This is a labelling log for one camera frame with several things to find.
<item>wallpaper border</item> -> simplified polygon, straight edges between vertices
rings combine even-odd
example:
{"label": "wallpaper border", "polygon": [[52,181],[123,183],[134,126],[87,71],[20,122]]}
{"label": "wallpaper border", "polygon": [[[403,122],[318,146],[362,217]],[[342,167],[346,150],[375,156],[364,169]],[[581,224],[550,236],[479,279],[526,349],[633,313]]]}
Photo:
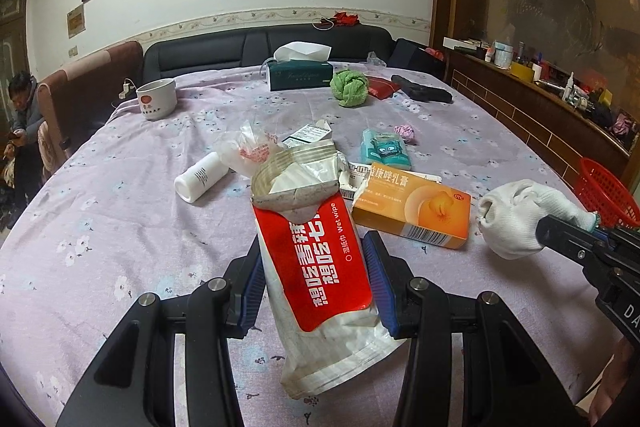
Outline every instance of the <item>wallpaper border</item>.
{"label": "wallpaper border", "polygon": [[406,37],[424,43],[429,41],[431,22],[427,19],[358,8],[284,7],[228,12],[177,22],[139,33],[119,41],[118,44],[137,40],[146,50],[155,42],[212,31],[248,28],[251,26],[319,22],[320,17],[332,17],[337,11],[358,14],[361,23],[386,28],[394,38]]}

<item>floral tablecloth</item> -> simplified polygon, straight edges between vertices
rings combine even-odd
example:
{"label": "floral tablecloth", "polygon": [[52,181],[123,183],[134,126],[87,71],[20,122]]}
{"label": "floral tablecloth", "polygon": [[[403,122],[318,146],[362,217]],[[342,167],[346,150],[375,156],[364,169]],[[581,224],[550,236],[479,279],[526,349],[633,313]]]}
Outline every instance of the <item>floral tablecloth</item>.
{"label": "floral tablecloth", "polygon": [[[447,87],[426,74],[353,68]],[[417,139],[408,147],[414,169],[442,176],[474,203],[491,188],[522,178],[570,195],[523,142],[455,91],[452,105],[418,103],[398,92],[342,108],[328,88],[269,92],[258,68],[187,74],[177,86],[178,107],[165,120],[144,120],[136,102],[121,105],[47,182],[0,250],[0,361],[47,426],[138,295],[190,293],[247,252],[255,235],[247,179],[230,173],[195,204],[173,189],[174,178],[210,152],[220,133],[245,120],[284,138],[327,119],[338,148],[353,161],[365,127],[410,124]],[[577,399],[617,338],[580,267],[549,250],[504,261],[486,247],[473,219],[469,234],[457,251],[383,237],[416,275],[447,292],[476,297],[496,291]],[[407,344],[353,380],[298,401],[279,384],[285,353],[266,295],[256,328],[229,344],[249,427],[392,424]],[[178,343],[178,370],[180,352]],[[175,380],[177,422],[184,425],[179,371]]]}

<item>door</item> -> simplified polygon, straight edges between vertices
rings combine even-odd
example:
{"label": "door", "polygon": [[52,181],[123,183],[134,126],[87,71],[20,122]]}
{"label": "door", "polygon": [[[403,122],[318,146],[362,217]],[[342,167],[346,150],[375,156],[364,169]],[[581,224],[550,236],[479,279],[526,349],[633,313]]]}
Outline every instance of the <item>door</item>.
{"label": "door", "polygon": [[0,147],[4,150],[13,105],[9,81],[20,71],[29,71],[26,38],[26,1],[0,0]]}

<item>basket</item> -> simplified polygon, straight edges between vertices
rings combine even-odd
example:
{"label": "basket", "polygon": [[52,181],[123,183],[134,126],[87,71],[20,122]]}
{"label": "basket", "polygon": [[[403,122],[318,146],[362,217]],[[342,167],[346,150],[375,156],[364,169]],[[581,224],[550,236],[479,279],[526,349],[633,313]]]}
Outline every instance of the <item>basket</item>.
{"label": "basket", "polygon": [[640,209],[633,196],[599,163],[580,159],[580,178],[574,194],[589,212],[598,211],[604,226],[640,227]]}

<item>cartoon face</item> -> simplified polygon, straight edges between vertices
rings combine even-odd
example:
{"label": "cartoon face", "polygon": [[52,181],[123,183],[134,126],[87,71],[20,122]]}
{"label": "cartoon face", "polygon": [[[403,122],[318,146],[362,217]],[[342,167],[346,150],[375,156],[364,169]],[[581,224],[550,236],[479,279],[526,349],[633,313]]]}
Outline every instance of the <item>cartoon face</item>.
{"label": "cartoon face", "polygon": [[381,158],[398,156],[402,153],[400,143],[395,140],[389,142],[378,142],[377,140],[373,140],[373,147]]}

